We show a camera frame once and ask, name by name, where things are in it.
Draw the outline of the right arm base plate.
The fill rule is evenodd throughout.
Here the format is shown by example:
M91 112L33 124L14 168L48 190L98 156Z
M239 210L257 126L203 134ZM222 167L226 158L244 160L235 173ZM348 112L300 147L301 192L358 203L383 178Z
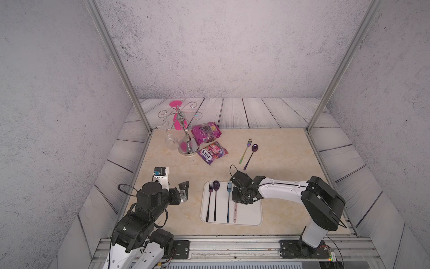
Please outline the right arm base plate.
M281 240L280 256L287 259L326 259L331 258L330 248L321 241L316 248L304 243L301 239L298 240Z

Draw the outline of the silver spoon pink handle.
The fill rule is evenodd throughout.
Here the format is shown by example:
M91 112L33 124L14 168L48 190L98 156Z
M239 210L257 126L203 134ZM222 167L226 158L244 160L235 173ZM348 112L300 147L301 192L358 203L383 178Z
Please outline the silver spoon pink handle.
M238 204L237 202L234 203L234 223L237 222L237 208L238 208Z

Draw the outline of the dark purple fork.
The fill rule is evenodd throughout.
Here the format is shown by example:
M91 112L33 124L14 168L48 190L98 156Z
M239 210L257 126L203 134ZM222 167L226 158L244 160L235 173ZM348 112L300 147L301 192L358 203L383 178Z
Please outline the dark purple fork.
M209 198L208 198L208 207L207 207L207 215L206 215L206 223L209 222L209 211L210 211L210 203L211 203L211 194L213 192L213 182L209 183Z

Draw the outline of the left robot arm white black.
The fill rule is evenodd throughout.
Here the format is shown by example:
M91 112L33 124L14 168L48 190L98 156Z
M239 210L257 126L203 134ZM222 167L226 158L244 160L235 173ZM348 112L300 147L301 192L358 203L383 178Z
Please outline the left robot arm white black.
M116 224L111 236L105 269L152 269L174 255L174 236L157 225L169 205L188 199L189 182L178 188L162 188L159 182L147 182L137 192L137 202Z

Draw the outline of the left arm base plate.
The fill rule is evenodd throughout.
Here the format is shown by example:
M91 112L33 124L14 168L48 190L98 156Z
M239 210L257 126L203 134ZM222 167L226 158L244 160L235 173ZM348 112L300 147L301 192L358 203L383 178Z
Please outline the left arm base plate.
M190 241L170 240L164 248L165 260L187 260L189 258Z

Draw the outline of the blue fork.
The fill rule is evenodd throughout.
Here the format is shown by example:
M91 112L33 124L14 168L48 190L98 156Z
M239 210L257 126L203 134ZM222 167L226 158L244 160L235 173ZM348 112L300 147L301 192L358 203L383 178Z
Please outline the blue fork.
M227 223L230 222L230 194L232 191L232 182L228 181L227 183L227 193L228 193L228 199L227 199L227 216L226 216L226 221Z

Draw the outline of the dark purple spoon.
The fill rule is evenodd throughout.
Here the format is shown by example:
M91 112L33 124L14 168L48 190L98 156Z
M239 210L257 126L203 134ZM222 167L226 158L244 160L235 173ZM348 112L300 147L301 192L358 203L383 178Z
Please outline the dark purple spoon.
M215 191L215 205L214 205L214 214L213 214L213 220L216 222L217 220L217 191L220 188L220 182L218 180L215 180L213 182L213 190Z

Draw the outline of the rainbow purple spoon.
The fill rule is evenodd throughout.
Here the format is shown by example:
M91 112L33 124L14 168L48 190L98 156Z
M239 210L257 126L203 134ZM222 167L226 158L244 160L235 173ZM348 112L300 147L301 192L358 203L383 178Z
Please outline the rainbow purple spoon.
M252 159L252 157L253 157L254 153L258 151L258 149L259 149L259 146L258 146L257 144L254 144L254 145L252 146L252 154L251 154L251 156L249 157L249 159L248 159L247 163L245 164L245 166L244 166L244 170L246 170L246 169L247 169L247 167L248 167L248 165L249 165L249 162L251 161L251 159Z

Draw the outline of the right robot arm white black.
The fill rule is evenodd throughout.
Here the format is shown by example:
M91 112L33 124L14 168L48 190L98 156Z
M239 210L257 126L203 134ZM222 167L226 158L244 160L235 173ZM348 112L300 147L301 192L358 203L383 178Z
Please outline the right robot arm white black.
M315 253L323 246L328 232L338 230L346 205L344 198L324 180L311 177L307 181L289 182L256 176L237 171L230 179L232 200L251 205L262 199L276 198L304 205L311 220L305 226L299 241L299 248Z

